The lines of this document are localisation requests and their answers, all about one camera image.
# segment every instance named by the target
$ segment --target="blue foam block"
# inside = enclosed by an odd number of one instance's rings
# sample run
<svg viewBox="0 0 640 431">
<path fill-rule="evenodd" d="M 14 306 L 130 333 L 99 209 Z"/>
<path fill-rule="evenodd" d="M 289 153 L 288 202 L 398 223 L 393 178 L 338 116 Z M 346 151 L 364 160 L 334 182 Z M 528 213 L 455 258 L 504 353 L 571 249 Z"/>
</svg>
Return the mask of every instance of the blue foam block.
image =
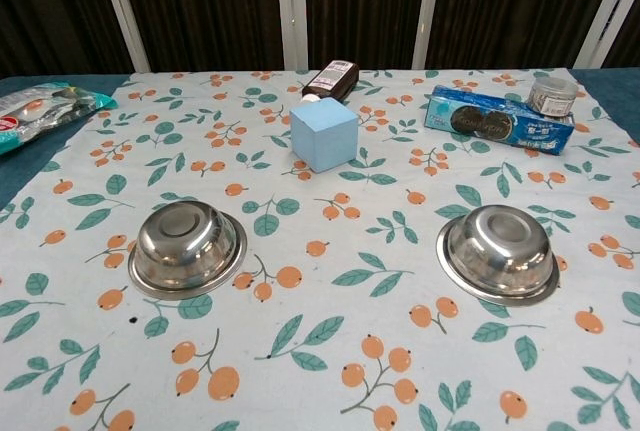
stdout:
<svg viewBox="0 0 640 431">
<path fill-rule="evenodd" d="M 316 173 L 356 157 L 358 116 L 333 98 L 291 110 L 293 152 Z"/>
</svg>

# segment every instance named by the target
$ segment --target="stainless steel bowl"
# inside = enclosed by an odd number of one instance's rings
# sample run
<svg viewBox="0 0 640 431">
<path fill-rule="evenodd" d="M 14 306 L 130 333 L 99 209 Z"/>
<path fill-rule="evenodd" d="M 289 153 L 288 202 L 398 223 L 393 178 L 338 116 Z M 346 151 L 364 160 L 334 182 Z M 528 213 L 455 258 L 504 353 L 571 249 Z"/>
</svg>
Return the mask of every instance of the stainless steel bowl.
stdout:
<svg viewBox="0 0 640 431">
<path fill-rule="evenodd" d="M 155 298 L 190 298 L 233 275 L 246 249 L 246 233 L 234 218 L 205 203 L 180 201 L 144 222 L 129 256 L 129 275 Z"/>
<path fill-rule="evenodd" d="M 516 208 L 483 206 L 456 218 L 442 228 L 436 248 L 458 286 L 492 303 L 534 304 L 558 285 L 549 238 L 532 216 Z"/>
</svg>

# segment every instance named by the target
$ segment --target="small jar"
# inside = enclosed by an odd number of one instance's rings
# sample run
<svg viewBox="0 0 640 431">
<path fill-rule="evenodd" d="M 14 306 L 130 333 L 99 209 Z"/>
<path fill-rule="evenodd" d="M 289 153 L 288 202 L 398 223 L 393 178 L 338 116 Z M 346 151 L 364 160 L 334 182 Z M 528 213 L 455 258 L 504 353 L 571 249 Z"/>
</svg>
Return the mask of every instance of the small jar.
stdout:
<svg viewBox="0 0 640 431">
<path fill-rule="evenodd" d="M 534 111 L 554 118 L 567 116 L 578 94 L 578 86 L 560 78 L 536 78 L 527 103 Z"/>
</svg>

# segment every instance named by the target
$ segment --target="bottle label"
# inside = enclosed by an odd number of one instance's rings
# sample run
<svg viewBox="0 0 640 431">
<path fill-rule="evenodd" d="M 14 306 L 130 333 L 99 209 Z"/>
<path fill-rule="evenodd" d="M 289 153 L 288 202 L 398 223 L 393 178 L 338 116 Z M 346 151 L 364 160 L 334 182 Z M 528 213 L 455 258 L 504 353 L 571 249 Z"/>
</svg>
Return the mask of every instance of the bottle label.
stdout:
<svg viewBox="0 0 640 431">
<path fill-rule="evenodd" d="M 353 63 L 347 61 L 331 61 L 318 76 L 313 78 L 309 86 L 331 90 L 352 66 Z"/>
</svg>

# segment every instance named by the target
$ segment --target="oreo box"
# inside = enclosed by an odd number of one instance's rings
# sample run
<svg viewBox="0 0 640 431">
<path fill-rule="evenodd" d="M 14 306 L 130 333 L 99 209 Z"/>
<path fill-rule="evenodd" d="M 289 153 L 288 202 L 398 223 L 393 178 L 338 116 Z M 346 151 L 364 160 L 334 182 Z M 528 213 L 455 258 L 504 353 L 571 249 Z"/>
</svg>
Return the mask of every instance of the oreo box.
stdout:
<svg viewBox="0 0 640 431">
<path fill-rule="evenodd" d="M 500 143 L 560 154 L 573 132 L 573 116 L 550 118 L 527 104 L 436 86 L 424 125 Z"/>
</svg>

